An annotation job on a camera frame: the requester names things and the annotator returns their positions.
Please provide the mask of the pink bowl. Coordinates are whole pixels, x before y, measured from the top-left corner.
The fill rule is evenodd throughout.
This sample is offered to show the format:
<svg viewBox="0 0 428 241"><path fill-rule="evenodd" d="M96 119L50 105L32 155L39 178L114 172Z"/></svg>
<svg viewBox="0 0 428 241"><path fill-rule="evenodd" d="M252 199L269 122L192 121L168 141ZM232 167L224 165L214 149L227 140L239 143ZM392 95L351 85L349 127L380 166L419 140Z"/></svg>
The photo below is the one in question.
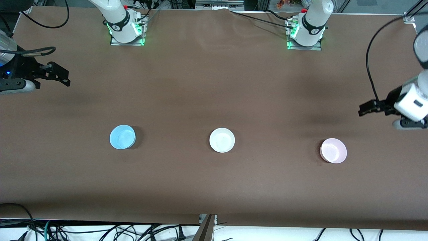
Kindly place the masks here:
<svg viewBox="0 0 428 241"><path fill-rule="evenodd" d="M320 146L320 155L326 162L342 163L347 158L347 148L341 140L328 138Z"/></svg>

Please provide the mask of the blue bowl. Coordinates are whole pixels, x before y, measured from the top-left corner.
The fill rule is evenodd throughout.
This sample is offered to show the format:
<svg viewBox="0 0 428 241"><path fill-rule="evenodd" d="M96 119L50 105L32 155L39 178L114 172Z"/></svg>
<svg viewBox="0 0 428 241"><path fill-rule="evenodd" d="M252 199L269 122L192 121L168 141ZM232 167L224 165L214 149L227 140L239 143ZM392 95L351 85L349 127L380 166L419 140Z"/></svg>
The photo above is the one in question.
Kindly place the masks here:
<svg viewBox="0 0 428 241"><path fill-rule="evenodd" d="M109 141L115 149L128 149L136 141L135 130L129 125L119 125L111 131Z"/></svg>

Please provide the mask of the white bowl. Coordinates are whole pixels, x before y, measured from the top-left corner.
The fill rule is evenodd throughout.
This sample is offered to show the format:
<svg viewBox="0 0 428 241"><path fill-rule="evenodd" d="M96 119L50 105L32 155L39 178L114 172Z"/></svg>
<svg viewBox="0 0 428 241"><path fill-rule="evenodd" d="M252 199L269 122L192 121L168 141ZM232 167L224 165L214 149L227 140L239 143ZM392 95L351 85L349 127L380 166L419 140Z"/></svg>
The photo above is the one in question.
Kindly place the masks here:
<svg viewBox="0 0 428 241"><path fill-rule="evenodd" d="M210 147L218 153L231 151L235 144L235 137L228 128L217 128L209 136Z"/></svg>

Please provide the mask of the brown table cover sheet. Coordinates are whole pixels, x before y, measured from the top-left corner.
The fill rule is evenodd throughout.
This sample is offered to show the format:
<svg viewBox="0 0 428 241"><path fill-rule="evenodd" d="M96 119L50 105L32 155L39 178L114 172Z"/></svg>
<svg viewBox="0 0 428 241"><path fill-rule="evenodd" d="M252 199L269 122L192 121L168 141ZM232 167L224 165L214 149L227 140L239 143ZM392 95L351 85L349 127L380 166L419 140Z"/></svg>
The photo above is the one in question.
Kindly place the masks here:
<svg viewBox="0 0 428 241"><path fill-rule="evenodd" d="M321 51L228 10L151 12L144 46L111 46L95 8L46 29L20 17L15 41L55 46L69 70L0 95L0 203L34 218L428 230L428 130L358 116L373 98L365 53L391 15L332 15ZM111 146L119 125L128 149ZM209 144L228 128L226 153ZM320 146L341 140L347 158Z"/></svg>

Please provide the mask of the grey device with sockets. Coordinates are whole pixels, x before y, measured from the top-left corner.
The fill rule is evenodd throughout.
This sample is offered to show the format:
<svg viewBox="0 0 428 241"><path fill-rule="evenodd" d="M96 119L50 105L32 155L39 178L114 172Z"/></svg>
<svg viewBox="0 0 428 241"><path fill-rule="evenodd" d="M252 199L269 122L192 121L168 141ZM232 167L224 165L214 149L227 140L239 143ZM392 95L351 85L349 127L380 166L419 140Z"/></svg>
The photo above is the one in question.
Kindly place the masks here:
<svg viewBox="0 0 428 241"><path fill-rule="evenodd" d="M232 11L244 11L244 0L195 0L196 10L229 9Z"/></svg>

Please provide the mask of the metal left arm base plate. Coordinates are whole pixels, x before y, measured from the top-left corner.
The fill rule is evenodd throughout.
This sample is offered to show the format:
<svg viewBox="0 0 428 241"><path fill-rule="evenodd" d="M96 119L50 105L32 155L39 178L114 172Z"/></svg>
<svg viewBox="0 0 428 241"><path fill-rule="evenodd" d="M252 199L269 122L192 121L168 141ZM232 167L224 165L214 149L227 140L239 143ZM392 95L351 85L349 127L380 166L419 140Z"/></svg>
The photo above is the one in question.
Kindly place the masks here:
<svg viewBox="0 0 428 241"><path fill-rule="evenodd" d="M321 51L321 40L318 40L318 42L313 46L302 46L296 42L294 38L292 38L292 35L295 34L296 30L298 30L298 20L297 18L287 18L284 20L284 23L286 26L291 26L292 29L286 30L286 40L287 40L287 49L288 50L306 50L306 51Z"/></svg>

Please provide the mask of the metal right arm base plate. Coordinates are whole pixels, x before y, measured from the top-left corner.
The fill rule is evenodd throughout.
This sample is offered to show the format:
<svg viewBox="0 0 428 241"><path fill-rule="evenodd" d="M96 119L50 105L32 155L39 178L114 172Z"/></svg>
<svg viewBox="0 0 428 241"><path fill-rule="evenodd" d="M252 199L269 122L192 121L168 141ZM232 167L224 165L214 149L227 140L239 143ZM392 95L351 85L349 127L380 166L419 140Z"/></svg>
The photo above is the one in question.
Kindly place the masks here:
<svg viewBox="0 0 428 241"><path fill-rule="evenodd" d="M144 46L145 45L145 37L146 37L146 32L147 32L147 27L148 27L148 19L149 16L148 15L144 15L141 18L137 18L137 22L133 23L133 30L136 32L136 36L135 39L131 42L128 43L121 43L119 41L117 41L114 37L113 34L111 32L111 30L109 30L109 34L110 34L110 45L111 46Z"/></svg>

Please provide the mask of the aluminium frame corner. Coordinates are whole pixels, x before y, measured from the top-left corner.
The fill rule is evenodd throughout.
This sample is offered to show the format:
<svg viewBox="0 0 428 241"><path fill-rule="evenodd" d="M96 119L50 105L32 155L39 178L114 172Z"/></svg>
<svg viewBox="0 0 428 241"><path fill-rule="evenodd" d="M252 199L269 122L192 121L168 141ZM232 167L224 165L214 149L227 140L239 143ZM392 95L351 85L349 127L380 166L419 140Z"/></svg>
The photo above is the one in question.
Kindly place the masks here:
<svg viewBox="0 0 428 241"><path fill-rule="evenodd" d="M417 0L416 3L403 14L403 21L405 24L415 23L414 17L416 15L423 15L423 9L428 7L428 0Z"/></svg>

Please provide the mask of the aluminium profile post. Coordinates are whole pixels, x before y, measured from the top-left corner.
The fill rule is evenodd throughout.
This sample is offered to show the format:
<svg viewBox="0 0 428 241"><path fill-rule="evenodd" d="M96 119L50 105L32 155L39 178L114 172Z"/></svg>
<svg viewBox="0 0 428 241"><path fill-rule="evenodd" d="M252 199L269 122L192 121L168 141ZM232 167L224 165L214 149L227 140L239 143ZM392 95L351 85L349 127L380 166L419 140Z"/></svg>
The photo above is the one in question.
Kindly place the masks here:
<svg viewBox="0 0 428 241"><path fill-rule="evenodd" d="M192 241L213 241L214 227L217 223L217 215L205 215Z"/></svg>

